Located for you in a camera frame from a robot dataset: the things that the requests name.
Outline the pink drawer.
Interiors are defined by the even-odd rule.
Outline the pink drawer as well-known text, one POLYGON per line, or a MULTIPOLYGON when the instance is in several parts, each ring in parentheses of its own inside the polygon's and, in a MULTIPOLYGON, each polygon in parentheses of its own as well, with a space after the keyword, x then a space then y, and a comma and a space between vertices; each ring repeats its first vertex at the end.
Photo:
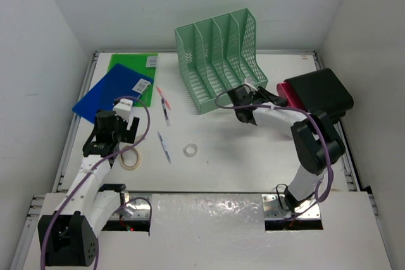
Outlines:
POLYGON ((307 110, 298 94, 288 82, 278 83, 277 86, 278 95, 287 100, 287 105, 297 109, 307 110))

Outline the beige masking tape roll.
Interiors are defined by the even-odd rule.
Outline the beige masking tape roll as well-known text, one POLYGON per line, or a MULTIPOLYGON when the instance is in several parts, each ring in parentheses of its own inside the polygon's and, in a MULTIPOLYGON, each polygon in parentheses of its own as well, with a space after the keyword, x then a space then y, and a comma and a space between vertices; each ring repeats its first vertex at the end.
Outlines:
POLYGON ((119 160, 123 169, 133 171, 141 164, 141 154, 135 147, 125 146, 119 160))

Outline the black drawer box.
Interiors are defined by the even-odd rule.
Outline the black drawer box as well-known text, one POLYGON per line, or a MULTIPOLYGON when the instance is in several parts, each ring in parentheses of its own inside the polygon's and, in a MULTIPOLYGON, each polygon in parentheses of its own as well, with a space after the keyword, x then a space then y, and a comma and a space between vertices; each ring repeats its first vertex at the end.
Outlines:
POLYGON ((351 94, 329 68, 288 78, 283 82, 293 87, 307 112, 323 111, 333 123, 354 106, 351 94))

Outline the clear tape roll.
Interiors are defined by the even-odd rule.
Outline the clear tape roll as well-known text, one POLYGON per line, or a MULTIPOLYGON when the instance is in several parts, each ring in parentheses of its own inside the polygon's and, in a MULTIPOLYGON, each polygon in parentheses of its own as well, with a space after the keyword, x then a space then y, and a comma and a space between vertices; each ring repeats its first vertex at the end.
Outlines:
POLYGON ((183 152, 187 157, 194 157, 198 153, 198 146, 196 144, 187 144, 183 152))

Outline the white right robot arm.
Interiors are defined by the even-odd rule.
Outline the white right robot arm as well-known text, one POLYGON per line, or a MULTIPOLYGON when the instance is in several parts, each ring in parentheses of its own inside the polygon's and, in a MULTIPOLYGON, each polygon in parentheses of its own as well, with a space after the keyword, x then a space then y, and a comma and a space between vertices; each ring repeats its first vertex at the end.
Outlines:
POLYGON ((285 187, 281 206, 294 212, 312 196, 326 199, 332 182, 328 182, 324 194, 319 196, 321 180, 325 175, 328 179, 333 178, 332 164, 346 152, 327 113, 308 113, 288 105, 286 98, 246 83, 229 90, 227 95, 239 121, 274 127, 294 141, 300 166, 294 179, 285 187))

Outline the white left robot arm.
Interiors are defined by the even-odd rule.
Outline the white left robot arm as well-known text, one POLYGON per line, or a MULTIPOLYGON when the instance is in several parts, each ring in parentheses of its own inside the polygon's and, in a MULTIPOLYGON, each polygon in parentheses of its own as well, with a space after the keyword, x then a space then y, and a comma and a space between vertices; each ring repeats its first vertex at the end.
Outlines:
POLYGON ((120 154, 121 143, 137 143, 137 117, 114 110, 99 110, 83 146, 80 169, 63 201, 52 214, 40 217, 37 231, 40 268, 96 266, 98 236, 122 204, 124 185, 103 180, 120 154))

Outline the light blue pen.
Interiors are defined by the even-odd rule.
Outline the light blue pen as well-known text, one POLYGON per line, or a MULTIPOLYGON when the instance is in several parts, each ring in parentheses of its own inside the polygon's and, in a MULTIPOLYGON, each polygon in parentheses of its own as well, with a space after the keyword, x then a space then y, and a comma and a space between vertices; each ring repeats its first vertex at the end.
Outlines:
POLYGON ((163 139, 163 137, 162 137, 162 135, 161 135, 161 133, 160 133, 159 131, 157 131, 157 135, 158 135, 160 144, 161 144, 161 146, 162 146, 163 152, 165 153, 165 157, 166 157, 168 163, 171 164, 170 153, 169 153, 169 151, 168 151, 168 149, 167 149, 167 146, 166 146, 166 144, 165 144, 165 141, 164 141, 164 139, 163 139))

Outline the dark blue pen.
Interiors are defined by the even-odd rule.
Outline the dark blue pen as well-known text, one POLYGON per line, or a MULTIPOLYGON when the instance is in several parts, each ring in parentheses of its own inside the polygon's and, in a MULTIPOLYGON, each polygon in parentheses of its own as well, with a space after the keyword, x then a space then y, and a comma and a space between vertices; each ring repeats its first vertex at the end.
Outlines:
POLYGON ((162 108, 163 108, 163 114, 164 114, 164 117, 165 117, 165 123, 166 123, 167 126, 170 126, 171 125, 170 124, 170 119, 169 119, 169 116, 168 116, 166 103, 165 103, 165 100, 163 98, 161 99, 161 105, 162 105, 162 108))

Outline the red pen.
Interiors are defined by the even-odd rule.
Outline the red pen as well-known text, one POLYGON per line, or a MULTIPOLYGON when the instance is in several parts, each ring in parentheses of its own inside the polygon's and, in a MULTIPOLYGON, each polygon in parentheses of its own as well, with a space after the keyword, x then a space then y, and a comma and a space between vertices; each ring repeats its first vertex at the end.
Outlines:
POLYGON ((166 97, 164 96, 162 90, 161 90, 158 86, 156 86, 156 90, 158 91, 158 94, 160 95, 160 97, 163 99, 163 101, 164 101, 164 103, 165 103, 167 109, 169 109, 169 111, 171 111, 170 103, 168 102, 168 100, 167 100, 166 97))

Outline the blue plastic folder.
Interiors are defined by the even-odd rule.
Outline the blue plastic folder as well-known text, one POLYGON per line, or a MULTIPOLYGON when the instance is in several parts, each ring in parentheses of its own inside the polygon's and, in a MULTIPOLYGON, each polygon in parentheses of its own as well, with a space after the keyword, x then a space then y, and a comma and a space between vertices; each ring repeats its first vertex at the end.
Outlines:
POLYGON ((119 97, 139 99, 153 83, 152 78, 116 64, 73 106, 72 111, 94 123, 98 110, 112 110, 119 97))

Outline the green mesh file organizer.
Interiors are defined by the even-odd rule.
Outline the green mesh file organizer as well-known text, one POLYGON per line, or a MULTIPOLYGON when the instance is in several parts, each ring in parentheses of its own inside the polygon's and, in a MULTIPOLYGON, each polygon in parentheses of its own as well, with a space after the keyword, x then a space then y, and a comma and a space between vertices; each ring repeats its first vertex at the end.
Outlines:
POLYGON ((224 91, 242 85, 247 77, 255 87, 268 78, 256 59, 256 19, 240 9, 175 29, 180 76, 199 114, 230 100, 224 91))

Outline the green plastic folder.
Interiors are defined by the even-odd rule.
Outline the green plastic folder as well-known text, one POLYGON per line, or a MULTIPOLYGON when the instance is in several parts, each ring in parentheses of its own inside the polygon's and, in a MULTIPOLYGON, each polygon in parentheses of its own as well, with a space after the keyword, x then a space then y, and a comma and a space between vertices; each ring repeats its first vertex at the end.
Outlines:
POLYGON ((116 64, 126 66, 127 68, 152 79, 151 86, 144 92, 141 98, 146 106, 149 107, 153 99, 154 79, 158 65, 158 53, 113 54, 107 71, 112 69, 116 64))

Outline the white front cover board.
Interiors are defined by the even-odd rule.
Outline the white front cover board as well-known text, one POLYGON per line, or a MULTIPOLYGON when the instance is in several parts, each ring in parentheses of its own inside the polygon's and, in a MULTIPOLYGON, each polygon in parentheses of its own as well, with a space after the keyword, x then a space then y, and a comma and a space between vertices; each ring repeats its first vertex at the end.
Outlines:
POLYGON ((154 195, 151 230, 103 231, 99 269, 389 269, 368 195, 334 192, 323 228, 266 231, 260 195, 154 195))

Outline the aluminium frame rail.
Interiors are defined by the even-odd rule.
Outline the aluminium frame rail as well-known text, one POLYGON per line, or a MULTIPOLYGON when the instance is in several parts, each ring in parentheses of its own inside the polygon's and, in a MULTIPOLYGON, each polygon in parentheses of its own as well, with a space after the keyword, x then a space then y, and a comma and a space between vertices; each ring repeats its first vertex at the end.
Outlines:
POLYGON ((58 188, 67 167, 79 121, 72 108, 91 88, 99 54, 99 50, 91 54, 84 72, 72 82, 60 73, 57 80, 48 78, 54 88, 35 93, 41 104, 29 105, 21 125, 13 123, 22 131, 16 136, 18 143, 10 153, 1 149, 1 167, 19 174, 8 194, 13 200, 20 194, 24 196, 22 211, 1 221, 1 227, 16 224, 6 228, 18 239, 9 269, 23 268, 44 196, 58 188))

